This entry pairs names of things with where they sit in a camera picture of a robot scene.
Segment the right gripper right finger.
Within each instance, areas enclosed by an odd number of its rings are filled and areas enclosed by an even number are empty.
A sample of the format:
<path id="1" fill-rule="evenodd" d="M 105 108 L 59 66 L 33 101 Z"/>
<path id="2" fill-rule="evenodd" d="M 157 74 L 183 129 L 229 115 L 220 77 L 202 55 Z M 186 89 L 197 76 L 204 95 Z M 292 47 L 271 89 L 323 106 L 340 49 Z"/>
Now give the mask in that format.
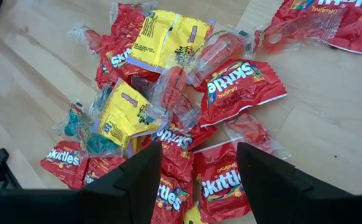
<path id="1" fill-rule="evenodd" d="M 246 142 L 237 145 L 237 165 L 257 224 L 362 224 L 362 195 Z"/>

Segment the clear teal fish candy pack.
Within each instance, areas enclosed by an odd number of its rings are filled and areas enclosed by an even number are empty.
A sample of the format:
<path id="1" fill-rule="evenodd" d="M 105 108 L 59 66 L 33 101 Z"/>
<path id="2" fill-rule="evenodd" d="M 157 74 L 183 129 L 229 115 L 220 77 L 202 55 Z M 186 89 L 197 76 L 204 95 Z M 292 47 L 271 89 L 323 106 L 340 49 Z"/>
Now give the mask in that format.
<path id="1" fill-rule="evenodd" d="M 54 125 L 52 130 L 58 136 L 74 137 L 77 133 L 77 126 L 83 116 L 83 105 L 79 102 L 70 103 L 67 118 Z"/>
<path id="2" fill-rule="evenodd" d="M 103 111 L 103 108 L 110 96 L 113 87 L 111 85 L 106 84 L 96 95 L 96 97 L 91 102 L 90 108 L 88 110 L 88 115 L 97 119 L 100 116 L 100 113 Z"/>
<path id="3" fill-rule="evenodd" d="M 97 133 L 90 133 L 82 138 L 80 145 L 88 157 L 113 157 L 123 155 L 121 146 Z"/>

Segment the yellow Sour Patch candy pack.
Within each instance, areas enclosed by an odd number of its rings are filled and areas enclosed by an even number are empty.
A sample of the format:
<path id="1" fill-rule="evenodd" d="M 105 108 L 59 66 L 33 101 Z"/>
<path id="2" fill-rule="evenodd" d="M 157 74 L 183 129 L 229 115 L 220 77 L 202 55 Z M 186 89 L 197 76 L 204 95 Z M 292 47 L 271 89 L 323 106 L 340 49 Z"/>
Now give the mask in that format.
<path id="1" fill-rule="evenodd" d="M 183 62 L 195 56 L 212 34 L 215 23 L 154 9 L 147 14 L 126 62 L 160 73 L 168 57 Z"/>
<path id="2" fill-rule="evenodd" d="M 127 149 L 131 139 L 157 133 L 169 123 L 137 90 L 119 79 L 93 126 L 93 132 Z"/>
<path id="3" fill-rule="evenodd" d="M 185 213 L 183 224 L 208 224 L 201 220 L 201 213 L 197 203 Z"/>

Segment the black table edge clamp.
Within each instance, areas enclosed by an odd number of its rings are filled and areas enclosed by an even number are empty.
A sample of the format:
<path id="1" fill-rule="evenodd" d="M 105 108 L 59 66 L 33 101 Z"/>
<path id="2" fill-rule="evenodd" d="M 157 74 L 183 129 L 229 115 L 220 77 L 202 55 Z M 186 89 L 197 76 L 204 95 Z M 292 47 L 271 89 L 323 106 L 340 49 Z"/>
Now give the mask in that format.
<path id="1" fill-rule="evenodd" d="M 0 149 L 0 182 L 6 180 L 7 176 L 7 160 L 9 158 L 9 153 L 5 148 Z"/>

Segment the clear red fish candy pack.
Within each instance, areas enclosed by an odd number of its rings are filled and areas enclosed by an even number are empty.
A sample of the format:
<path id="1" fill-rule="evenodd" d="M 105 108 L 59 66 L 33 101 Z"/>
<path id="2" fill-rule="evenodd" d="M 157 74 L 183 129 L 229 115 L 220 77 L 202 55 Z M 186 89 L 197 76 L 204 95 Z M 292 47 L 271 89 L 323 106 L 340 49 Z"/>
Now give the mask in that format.
<path id="1" fill-rule="evenodd" d="M 230 139 L 239 138 L 279 159 L 287 159 L 291 156 L 286 148 L 276 141 L 248 111 L 241 112 L 235 117 L 226 120 L 223 127 L 227 137 Z"/>
<path id="2" fill-rule="evenodd" d="M 88 26 L 77 26 L 70 29 L 67 37 L 82 44 L 92 55 L 98 55 L 101 49 L 102 36 Z"/>
<path id="3" fill-rule="evenodd" d="M 313 13 L 284 22 L 258 27 L 254 31 L 253 54 L 270 55 L 296 49 L 301 44 L 326 45 L 335 37 L 345 11 Z"/>
<path id="4" fill-rule="evenodd" d="M 176 116 L 178 120 L 175 123 L 179 128 L 189 131 L 197 125 L 201 109 L 183 93 L 186 80 L 187 73 L 183 67 L 175 65 L 164 69 L 153 86 L 150 114 L 168 122 Z"/>
<path id="5" fill-rule="evenodd" d="M 221 30 L 213 34 L 205 43 L 193 69 L 188 74 L 187 84 L 199 86 L 215 69 L 231 58 L 250 53 L 254 37 L 244 31 Z"/>

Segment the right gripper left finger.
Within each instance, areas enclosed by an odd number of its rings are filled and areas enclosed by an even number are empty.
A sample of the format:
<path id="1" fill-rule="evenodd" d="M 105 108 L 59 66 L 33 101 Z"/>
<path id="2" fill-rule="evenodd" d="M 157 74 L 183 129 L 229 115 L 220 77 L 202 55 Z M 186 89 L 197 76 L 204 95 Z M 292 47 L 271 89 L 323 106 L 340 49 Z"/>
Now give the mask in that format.
<path id="1" fill-rule="evenodd" d="M 150 224 L 161 143 L 80 190 L 0 190 L 0 224 Z"/>

